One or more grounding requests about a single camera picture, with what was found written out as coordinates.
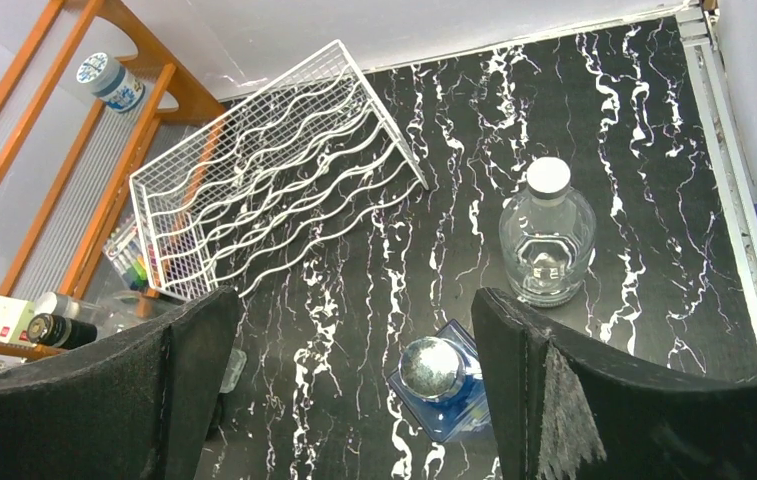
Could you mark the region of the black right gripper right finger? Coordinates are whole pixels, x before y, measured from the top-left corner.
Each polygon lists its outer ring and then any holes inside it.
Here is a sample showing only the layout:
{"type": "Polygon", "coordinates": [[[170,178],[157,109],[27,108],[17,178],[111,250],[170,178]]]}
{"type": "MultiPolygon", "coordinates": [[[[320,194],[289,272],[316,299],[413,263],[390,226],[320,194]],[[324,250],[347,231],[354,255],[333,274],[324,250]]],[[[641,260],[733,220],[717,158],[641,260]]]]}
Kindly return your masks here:
{"type": "Polygon", "coordinates": [[[671,370],[496,288],[471,318],[507,479],[757,479],[757,383],[671,370]]]}

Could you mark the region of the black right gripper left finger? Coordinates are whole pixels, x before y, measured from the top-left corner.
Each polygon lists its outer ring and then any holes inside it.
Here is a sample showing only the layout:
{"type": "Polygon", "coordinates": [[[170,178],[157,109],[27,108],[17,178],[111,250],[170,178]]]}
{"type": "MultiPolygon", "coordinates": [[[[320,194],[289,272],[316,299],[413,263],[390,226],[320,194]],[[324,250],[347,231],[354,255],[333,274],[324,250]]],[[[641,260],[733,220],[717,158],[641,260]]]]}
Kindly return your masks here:
{"type": "Polygon", "coordinates": [[[0,479],[190,479],[242,309],[219,288],[0,373],[0,479]]]}

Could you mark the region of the dark green wine bottle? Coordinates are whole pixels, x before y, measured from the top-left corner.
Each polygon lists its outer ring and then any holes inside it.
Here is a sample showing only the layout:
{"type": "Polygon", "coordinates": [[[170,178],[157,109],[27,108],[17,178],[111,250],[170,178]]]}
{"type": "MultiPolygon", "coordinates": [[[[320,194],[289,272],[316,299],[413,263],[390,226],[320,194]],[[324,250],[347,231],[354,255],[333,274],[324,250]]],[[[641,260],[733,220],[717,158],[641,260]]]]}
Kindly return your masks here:
{"type": "Polygon", "coordinates": [[[50,313],[35,315],[25,330],[29,342],[65,350],[76,349],[97,339],[95,325],[50,313]]]}

